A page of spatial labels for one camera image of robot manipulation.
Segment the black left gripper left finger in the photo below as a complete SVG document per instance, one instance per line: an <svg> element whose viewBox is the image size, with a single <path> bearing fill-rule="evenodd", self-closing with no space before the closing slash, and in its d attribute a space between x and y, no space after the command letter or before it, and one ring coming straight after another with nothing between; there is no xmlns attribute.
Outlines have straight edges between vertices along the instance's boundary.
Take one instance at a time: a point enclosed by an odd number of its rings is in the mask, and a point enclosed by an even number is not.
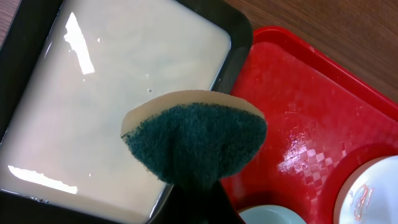
<svg viewBox="0 0 398 224"><path fill-rule="evenodd" d="M155 214L149 224L197 224L199 223L197 191L168 185L162 194L160 205L155 206Z"/></svg>

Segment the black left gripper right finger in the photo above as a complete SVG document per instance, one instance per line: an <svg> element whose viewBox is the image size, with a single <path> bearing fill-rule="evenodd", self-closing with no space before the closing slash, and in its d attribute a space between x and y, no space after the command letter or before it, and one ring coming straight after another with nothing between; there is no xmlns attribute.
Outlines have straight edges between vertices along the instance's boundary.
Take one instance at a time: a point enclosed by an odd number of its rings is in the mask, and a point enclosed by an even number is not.
<svg viewBox="0 0 398 224"><path fill-rule="evenodd" d="M203 192L199 199L204 223L244 224L219 180L213 184L210 190Z"/></svg>

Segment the light blue plate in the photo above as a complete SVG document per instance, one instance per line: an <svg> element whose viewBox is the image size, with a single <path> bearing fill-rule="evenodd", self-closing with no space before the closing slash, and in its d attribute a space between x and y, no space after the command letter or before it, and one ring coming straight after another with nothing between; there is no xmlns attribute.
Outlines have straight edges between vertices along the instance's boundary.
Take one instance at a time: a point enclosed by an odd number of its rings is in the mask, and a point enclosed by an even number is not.
<svg viewBox="0 0 398 224"><path fill-rule="evenodd" d="M294 211L278 205L259 205L239 213L246 224L306 224Z"/></svg>

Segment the green yellow sponge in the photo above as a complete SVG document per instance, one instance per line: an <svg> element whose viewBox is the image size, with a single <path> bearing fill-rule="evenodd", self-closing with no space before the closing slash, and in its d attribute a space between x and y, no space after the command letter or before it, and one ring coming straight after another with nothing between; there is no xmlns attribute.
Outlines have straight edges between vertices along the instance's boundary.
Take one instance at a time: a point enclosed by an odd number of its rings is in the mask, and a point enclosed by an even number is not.
<svg viewBox="0 0 398 224"><path fill-rule="evenodd" d="M160 180L207 190L239 172L264 144L264 114L236 96L205 90L168 93L128 112L121 139Z"/></svg>

